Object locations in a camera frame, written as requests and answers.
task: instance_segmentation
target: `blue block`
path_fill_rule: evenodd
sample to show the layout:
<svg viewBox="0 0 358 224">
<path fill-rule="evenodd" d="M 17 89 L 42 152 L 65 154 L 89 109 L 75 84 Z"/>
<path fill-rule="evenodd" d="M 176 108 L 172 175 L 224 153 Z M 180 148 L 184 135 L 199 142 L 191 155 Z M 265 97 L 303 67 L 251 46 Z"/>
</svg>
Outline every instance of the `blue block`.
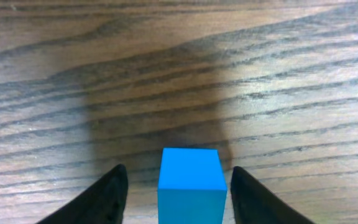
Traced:
<svg viewBox="0 0 358 224">
<path fill-rule="evenodd" d="M 159 224 L 221 224 L 226 193 L 217 150 L 163 150 L 158 182 Z"/>
</svg>

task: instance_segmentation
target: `blue cube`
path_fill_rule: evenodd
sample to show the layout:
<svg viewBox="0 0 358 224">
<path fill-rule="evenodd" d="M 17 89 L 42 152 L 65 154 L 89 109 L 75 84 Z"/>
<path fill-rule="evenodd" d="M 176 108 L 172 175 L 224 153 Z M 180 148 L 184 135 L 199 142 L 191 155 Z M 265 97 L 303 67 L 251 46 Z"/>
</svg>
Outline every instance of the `blue cube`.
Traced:
<svg viewBox="0 0 358 224">
<path fill-rule="evenodd" d="M 221 224 L 226 194 L 217 150 L 163 150 L 158 182 L 159 224 Z"/>
</svg>

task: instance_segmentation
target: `brown wooden tabletop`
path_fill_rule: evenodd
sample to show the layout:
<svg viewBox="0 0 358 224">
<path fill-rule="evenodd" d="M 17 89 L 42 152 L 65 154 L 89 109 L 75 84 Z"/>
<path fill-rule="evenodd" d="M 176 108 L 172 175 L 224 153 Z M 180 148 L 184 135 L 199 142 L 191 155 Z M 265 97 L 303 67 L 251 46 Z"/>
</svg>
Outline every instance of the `brown wooden tabletop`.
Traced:
<svg viewBox="0 0 358 224">
<path fill-rule="evenodd" d="M 123 163 L 124 223 L 156 224 L 164 146 L 358 223 L 358 2 L 0 0 L 0 223 Z"/>
</svg>

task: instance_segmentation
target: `wood grain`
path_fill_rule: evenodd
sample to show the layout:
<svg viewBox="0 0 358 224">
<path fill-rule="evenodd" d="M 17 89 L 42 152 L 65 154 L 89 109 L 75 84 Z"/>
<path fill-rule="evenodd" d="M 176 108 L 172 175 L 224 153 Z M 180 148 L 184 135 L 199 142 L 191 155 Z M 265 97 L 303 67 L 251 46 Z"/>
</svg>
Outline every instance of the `wood grain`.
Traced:
<svg viewBox="0 0 358 224">
<path fill-rule="evenodd" d="M 124 223 L 157 223 L 164 146 L 216 148 L 227 181 L 242 166 L 317 223 L 358 223 L 358 2 L 0 0 L 0 223 L 118 163 Z"/>
</svg>

